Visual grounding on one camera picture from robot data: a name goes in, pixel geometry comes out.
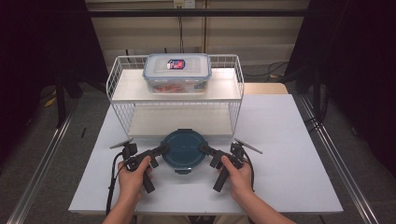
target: clear plastic container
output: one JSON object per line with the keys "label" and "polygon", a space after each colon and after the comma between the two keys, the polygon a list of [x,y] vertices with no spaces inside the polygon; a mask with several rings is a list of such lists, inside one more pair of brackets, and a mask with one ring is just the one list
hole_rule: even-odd
{"label": "clear plastic container", "polygon": [[143,78],[155,93],[204,93],[211,77],[207,54],[151,54]]}

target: round blue lid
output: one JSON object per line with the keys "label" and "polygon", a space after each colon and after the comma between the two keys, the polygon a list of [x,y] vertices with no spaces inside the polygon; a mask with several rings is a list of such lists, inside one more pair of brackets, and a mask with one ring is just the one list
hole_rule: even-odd
{"label": "round blue lid", "polygon": [[163,159],[180,175],[190,173],[192,167],[201,163],[205,157],[199,146],[207,142],[192,129],[179,129],[170,133],[163,141],[170,147],[170,150],[163,154]]}

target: blue and red label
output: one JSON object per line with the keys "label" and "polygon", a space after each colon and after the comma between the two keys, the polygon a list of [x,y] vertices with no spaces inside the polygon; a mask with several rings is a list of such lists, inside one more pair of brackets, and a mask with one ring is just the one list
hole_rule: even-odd
{"label": "blue and red label", "polygon": [[181,59],[171,59],[168,61],[168,69],[183,69],[186,66],[186,62]]}

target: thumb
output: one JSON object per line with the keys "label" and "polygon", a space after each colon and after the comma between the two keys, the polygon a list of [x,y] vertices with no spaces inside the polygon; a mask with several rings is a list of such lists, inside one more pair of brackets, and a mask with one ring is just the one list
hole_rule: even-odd
{"label": "thumb", "polygon": [[135,172],[137,172],[140,175],[143,175],[143,173],[145,173],[146,169],[148,168],[150,162],[151,162],[151,157],[150,156],[145,157],[145,159],[143,159],[140,162],[139,167],[137,167]]}
{"label": "thumb", "polygon": [[231,161],[228,159],[228,157],[226,156],[222,156],[221,157],[221,162],[223,163],[223,165],[225,166],[225,168],[227,168],[228,172],[230,173],[230,175],[235,174],[235,172],[238,172],[238,170],[233,166],[233,164],[231,163]]}

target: beige wall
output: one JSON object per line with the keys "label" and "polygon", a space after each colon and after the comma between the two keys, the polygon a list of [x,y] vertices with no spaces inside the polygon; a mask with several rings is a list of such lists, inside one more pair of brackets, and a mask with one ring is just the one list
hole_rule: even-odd
{"label": "beige wall", "polygon": [[[86,0],[89,9],[172,8],[173,1]],[[196,0],[203,8],[205,1]],[[304,9],[309,0],[233,1],[208,0],[208,8]],[[182,19],[185,52],[234,53],[241,64],[288,61],[303,18],[192,18]],[[177,18],[93,18],[107,67],[115,57],[179,51]]]}

